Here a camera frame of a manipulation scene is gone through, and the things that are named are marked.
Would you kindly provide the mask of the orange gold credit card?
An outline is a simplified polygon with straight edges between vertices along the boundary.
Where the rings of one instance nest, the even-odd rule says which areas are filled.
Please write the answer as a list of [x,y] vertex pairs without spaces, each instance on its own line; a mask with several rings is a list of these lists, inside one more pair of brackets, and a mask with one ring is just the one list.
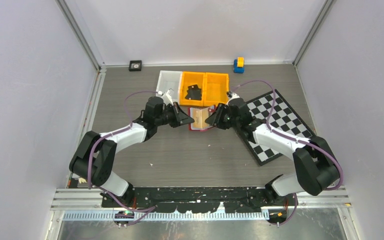
[[206,130],[209,126],[205,123],[205,120],[209,117],[209,109],[206,108],[191,108],[190,116],[194,119],[194,123],[192,123],[191,128],[193,130]]

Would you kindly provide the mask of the red card holder wallet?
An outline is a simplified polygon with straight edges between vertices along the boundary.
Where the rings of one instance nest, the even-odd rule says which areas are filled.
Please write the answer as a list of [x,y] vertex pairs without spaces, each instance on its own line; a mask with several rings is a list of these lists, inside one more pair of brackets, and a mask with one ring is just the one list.
[[189,107],[188,115],[194,120],[193,123],[189,124],[189,130],[204,132],[213,128],[213,126],[206,123],[205,120],[215,111],[215,105],[211,105],[205,108]]

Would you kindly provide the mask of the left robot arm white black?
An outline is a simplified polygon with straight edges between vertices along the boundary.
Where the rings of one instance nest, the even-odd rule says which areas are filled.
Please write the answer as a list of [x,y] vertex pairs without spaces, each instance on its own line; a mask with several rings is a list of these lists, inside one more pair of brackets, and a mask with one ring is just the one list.
[[113,171],[118,152],[152,138],[158,127],[172,128],[194,123],[177,102],[165,103],[162,97],[152,96],[138,118],[126,127],[107,133],[88,131],[81,139],[69,164],[69,170],[86,179],[90,186],[101,188],[121,207],[133,202],[133,185]]

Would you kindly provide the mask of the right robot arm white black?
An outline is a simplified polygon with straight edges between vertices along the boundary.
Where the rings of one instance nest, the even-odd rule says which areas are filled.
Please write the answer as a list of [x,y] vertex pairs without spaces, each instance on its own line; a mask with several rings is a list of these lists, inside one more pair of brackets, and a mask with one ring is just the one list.
[[280,175],[266,184],[265,198],[271,205],[279,205],[289,194],[306,192],[317,196],[332,190],[334,182],[342,183],[342,169],[324,138],[298,137],[279,130],[268,119],[252,116],[240,97],[230,99],[227,104],[220,103],[205,122],[222,130],[234,128],[247,141],[266,146],[293,161],[294,173]]

